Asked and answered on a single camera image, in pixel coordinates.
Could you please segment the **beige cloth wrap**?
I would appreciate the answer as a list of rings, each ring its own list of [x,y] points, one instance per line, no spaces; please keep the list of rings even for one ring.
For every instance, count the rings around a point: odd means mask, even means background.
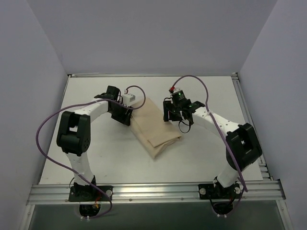
[[[132,112],[130,129],[152,159],[182,137],[172,123],[163,120],[163,113],[150,98]]]

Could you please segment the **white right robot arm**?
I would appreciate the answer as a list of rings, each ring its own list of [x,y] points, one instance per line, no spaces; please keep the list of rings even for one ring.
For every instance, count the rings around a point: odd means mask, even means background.
[[[230,186],[241,182],[247,192],[243,171],[263,154],[254,127],[232,122],[209,109],[208,103],[191,102],[190,99],[166,97],[163,101],[164,121],[188,121],[188,126],[198,125],[220,137],[226,149],[226,166],[214,179],[213,192],[223,198]]]

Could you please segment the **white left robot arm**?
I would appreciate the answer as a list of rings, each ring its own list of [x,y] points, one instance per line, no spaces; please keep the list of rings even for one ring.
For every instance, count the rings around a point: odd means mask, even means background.
[[[126,126],[130,125],[132,110],[128,109],[136,101],[135,95],[123,95],[123,102],[112,102],[109,98],[96,97],[90,105],[61,115],[57,135],[57,145],[67,155],[71,168],[75,170],[74,186],[80,189],[80,196],[91,201],[96,197],[96,184],[90,169],[87,150],[91,143],[91,123],[100,115],[110,113],[111,118]]]

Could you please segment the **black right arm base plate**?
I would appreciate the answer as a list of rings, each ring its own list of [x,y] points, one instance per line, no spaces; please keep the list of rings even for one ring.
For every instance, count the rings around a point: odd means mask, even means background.
[[[241,189],[238,183],[223,188],[219,183],[198,184],[199,198],[202,200],[215,199],[238,199]]]

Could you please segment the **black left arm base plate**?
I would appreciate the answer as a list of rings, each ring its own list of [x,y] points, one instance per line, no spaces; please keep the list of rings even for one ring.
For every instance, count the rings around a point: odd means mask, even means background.
[[[69,202],[94,202],[94,201],[109,201],[112,200],[113,186],[110,185],[98,185],[100,190],[102,190],[106,195],[103,195],[96,188],[90,185],[78,185],[74,184],[70,188]]]

